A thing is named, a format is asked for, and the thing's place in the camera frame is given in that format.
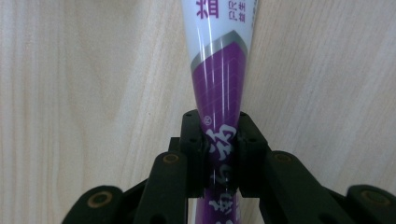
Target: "black plastic part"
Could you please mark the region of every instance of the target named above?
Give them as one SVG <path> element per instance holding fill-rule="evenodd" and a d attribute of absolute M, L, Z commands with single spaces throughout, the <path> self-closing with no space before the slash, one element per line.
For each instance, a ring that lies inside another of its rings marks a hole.
<path fill-rule="evenodd" d="M 134 223 L 134 218 L 136 216 L 137 208 L 142 198 L 146 183 L 147 179 L 123 193 L 119 218 L 118 221 L 115 223 Z"/>
<path fill-rule="evenodd" d="M 63 224 L 116 223 L 122 200 L 122 191 L 116 187 L 101 186 L 90 189 L 73 205 Z"/>
<path fill-rule="evenodd" d="M 187 173 L 187 197 L 199 198 L 204 195 L 204 188 L 208 184 L 205 178 L 208 172 L 205 168 L 207 161 L 208 142 L 204 137 L 200 118 L 197 110 L 192 110 L 183 115 L 179 148 L 186 155 L 188 162 Z"/>
<path fill-rule="evenodd" d="M 260 198 L 266 224 L 396 223 L 395 196 L 366 185 L 351 187 L 346 197 L 322 187 L 295 156 L 271 151 L 245 113 L 236 137 L 235 187 L 245 198 Z M 202 196 L 207 184 L 207 151 L 198 112 L 192 110 L 147 180 L 124 193 L 110 186 L 87 191 L 63 223 L 187 223 L 187 198 Z"/>
<path fill-rule="evenodd" d="M 264 158 L 268 142 L 250 116 L 241 112 L 237 133 L 237 179 L 244 198 L 260 198 L 264 184 Z"/>
<path fill-rule="evenodd" d="M 183 153 L 160 154 L 151 169 L 134 223 L 187 223 L 186 176 L 187 159 Z"/>
<path fill-rule="evenodd" d="M 287 223 L 355 223 L 295 156 L 274 151 L 264 164 Z"/>
<path fill-rule="evenodd" d="M 385 190 L 358 185 L 350 187 L 346 195 L 349 208 L 359 223 L 396 223 L 396 197 Z"/>

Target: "purple label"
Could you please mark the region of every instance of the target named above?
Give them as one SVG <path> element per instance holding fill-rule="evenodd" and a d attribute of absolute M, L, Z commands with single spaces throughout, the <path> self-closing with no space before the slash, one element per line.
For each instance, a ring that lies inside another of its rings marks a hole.
<path fill-rule="evenodd" d="M 215 52 L 192 72 L 201 127 L 210 143 L 211 185 L 198 200 L 196 223 L 239 223 L 233 179 L 233 139 L 239 120 L 246 55 L 237 42 Z"/>

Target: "silver stripe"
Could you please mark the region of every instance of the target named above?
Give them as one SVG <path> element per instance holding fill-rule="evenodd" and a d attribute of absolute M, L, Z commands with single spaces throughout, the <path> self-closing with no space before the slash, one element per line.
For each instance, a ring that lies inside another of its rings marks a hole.
<path fill-rule="evenodd" d="M 248 55 L 248 48 L 242 37 L 236 31 L 231 31 L 230 33 L 219 37 L 212 43 L 205 46 L 201 50 L 201 52 L 199 52 L 192 60 L 191 71 L 194 72 L 198 65 L 201 64 L 204 60 L 206 60 L 219 50 L 229 46 L 233 42 L 235 42 L 239 46 L 239 48 L 244 51 L 245 56 Z"/>

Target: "light wood panel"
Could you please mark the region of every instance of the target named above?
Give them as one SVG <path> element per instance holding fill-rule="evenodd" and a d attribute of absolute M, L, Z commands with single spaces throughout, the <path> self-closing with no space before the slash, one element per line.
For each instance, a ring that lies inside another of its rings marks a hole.
<path fill-rule="evenodd" d="M 261 0 L 255 29 L 242 109 L 272 149 L 396 194 L 396 2 Z M 3 0 L 0 44 L 1 223 L 137 184 L 195 108 L 178 0 Z"/>

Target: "purple tube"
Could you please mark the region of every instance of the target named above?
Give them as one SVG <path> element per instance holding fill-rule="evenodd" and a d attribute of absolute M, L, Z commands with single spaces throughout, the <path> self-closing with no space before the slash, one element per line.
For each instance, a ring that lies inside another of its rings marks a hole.
<path fill-rule="evenodd" d="M 182 0 L 182 4 L 195 100 L 210 143 L 210 184 L 197 201 L 195 223 L 239 224 L 233 141 L 257 0 Z"/>

